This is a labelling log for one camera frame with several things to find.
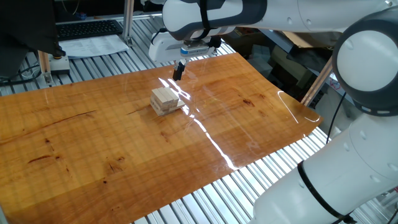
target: wooden board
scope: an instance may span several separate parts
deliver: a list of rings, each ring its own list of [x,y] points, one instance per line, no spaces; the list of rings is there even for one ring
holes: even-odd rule
[[[129,223],[309,134],[319,115],[240,55],[0,97],[12,223]],[[158,117],[151,89],[180,93]]]

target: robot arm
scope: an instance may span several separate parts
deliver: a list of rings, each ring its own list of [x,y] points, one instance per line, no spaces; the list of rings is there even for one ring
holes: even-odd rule
[[[163,59],[208,54],[210,37],[231,32],[235,26],[344,31],[333,52],[333,71],[364,114],[261,195],[250,224],[355,223],[346,214],[398,185],[398,9],[392,5],[397,4],[375,0],[165,3],[168,33],[155,38],[149,52],[152,59],[160,48],[171,50],[170,45],[175,54],[164,54]],[[202,46],[189,48],[199,40]]]
[[[360,18],[387,7],[375,0],[167,0],[163,21],[168,32],[153,39],[149,56],[155,62],[168,62],[208,55],[214,51],[207,46],[209,37],[232,32],[236,26],[343,32]]]

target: stack of wooden blocks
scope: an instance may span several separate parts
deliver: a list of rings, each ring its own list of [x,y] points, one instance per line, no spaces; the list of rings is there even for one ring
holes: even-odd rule
[[[152,90],[150,105],[158,116],[162,116],[180,109],[185,103],[169,87],[163,87]]]

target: paper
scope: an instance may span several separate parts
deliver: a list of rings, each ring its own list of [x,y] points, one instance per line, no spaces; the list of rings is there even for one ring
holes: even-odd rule
[[[66,51],[69,58],[109,55],[129,48],[117,35],[65,40],[60,41],[59,45]]]

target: wood grain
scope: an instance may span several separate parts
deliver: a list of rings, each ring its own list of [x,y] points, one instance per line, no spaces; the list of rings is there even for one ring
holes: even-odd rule
[[[12,223],[129,223],[322,120],[240,55],[0,98],[0,204]],[[151,89],[187,104],[158,117]]]

